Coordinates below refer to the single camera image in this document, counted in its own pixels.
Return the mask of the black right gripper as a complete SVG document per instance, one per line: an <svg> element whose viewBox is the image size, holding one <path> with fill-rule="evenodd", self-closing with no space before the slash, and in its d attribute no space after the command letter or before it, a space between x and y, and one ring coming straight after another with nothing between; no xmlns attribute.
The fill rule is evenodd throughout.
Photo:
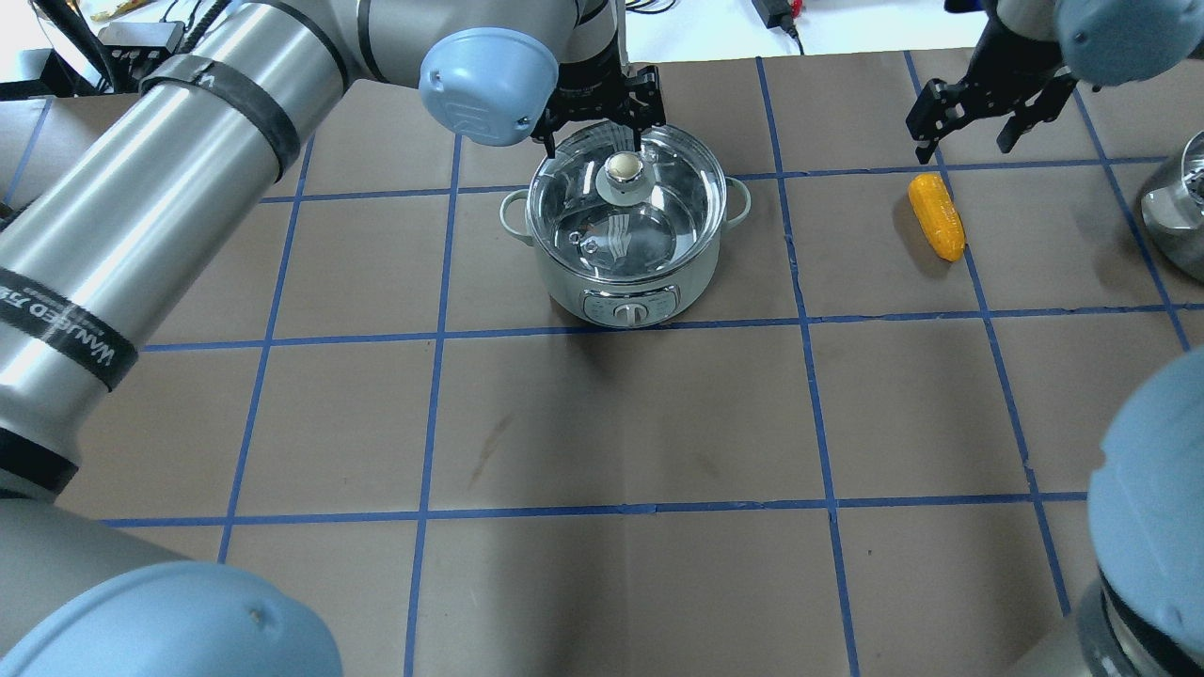
<svg viewBox="0 0 1204 677"><path fill-rule="evenodd" d="M1054 39L1031 39L1003 19L988 19L964 76L956 83L925 82L905 116L917 163L929 164L939 142L969 120L1014 112L996 137L997 149L1008 154L1039 123L1058 119L1075 86Z"/></svg>

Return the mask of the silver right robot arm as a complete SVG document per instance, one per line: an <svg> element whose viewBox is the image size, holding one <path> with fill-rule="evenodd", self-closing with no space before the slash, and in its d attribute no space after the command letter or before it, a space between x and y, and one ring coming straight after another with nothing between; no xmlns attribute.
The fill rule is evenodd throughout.
<svg viewBox="0 0 1204 677"><path fill-rule="evenodd" d="M1003 117L1007 153L1055 120L1080 83L1152 80L1202 58L1199 1L948 1L984 12L968 70L929 80L905 125L927 163L939 142ZM1010 676L1199 676L1203 652L1202 351L1169 363L1119 408L1088 477L1098 577Z"/></svg>

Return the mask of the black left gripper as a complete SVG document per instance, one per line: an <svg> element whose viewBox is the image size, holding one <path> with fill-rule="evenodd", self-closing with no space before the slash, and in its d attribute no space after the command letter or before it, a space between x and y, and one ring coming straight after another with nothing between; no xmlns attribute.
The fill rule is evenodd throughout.
<svg viewBox="0 0 1204 677"><path fill-rule="evenodd" d="M641 153L647 134L666 124L659 67L628 71L619 61L560 65L555 89L531 133L531 140L545 151L545 160L557 157L556 136L571 120L614 120L627 126L631 149Z"/></svg>

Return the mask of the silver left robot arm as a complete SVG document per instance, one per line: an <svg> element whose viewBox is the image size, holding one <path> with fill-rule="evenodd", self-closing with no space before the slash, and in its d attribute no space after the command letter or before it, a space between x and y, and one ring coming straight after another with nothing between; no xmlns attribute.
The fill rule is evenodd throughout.
<svg viewBox="0 0 1204 677"><path fill-rule="evenodd" d="M608 1L246 1L2 230L2 673L340 676L309 606L60 510L78 434L358 80L476 143L666 120Z"/></svg>

